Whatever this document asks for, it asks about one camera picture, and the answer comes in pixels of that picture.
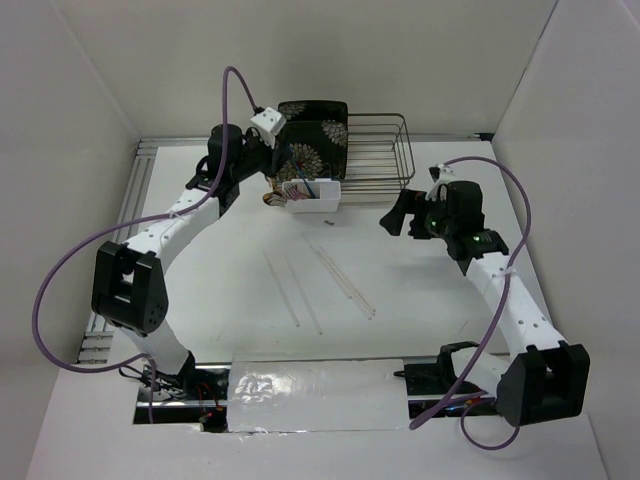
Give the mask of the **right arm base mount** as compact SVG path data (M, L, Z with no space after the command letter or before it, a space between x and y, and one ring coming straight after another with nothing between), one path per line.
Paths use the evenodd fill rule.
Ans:
M411 420L435 406L455 383L457 376L451 355L459 350L469 350L477 346L477 343L468 341L447 344L440 348L435 360L405 363L400 370L393 373L394 377L405 382ZM460 417L467 406L479 401L479 392L480 388L465 381L450 403L439 410L435 417Z

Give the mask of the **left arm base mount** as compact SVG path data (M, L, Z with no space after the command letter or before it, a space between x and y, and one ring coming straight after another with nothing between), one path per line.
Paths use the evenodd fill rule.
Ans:
M227 404L231 365L198 364L197 380L193 390L184 393L158 378L151 391L151 370L124 367L118 373L137 387L134 425L149 424L152 409L154 425L192 424L208 433L228 431Z

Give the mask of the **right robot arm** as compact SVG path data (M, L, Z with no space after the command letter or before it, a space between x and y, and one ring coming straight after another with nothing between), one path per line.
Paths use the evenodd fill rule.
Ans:
M491 329L503 336L509 357L487 353L484 342L440 349L436 379L448 392L470 383L496 402L511 426L578 416L590 357L545 319L510 262L500 234L485 225L483 193L472 181L437 181L429 192L404 189L380 225L392 236L402 227L417 240L445 242L449 257L494 312Z

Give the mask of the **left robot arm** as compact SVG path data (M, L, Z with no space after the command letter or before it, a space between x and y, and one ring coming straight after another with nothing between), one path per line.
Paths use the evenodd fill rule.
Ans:
M169 325L165 274L177 256L230 209L242 181L271 172L272 159L271 147L256 128L214 127L206 155L166 217L148 221L123 243L106 242L98 249L92 310L155 363L163 389L176 399L193 395L207 376Z

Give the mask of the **blue fork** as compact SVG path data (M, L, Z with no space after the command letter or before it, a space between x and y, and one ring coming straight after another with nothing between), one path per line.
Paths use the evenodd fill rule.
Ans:
M316 199L317 196L315 194L315 192L313 191L313 189L311 188L311 185L309 183L309 181L307 180L306 175L304 174L303 170L301 169L301 167L298 165L298 158L296 156L296 153L294 151L294 148L292 146L288 146L287 147L287 151L290 154L290 163L293 166L294 170L296 171L296 173L298 174L299 178L302 180L303 184L305 185L308 195L311 199Z

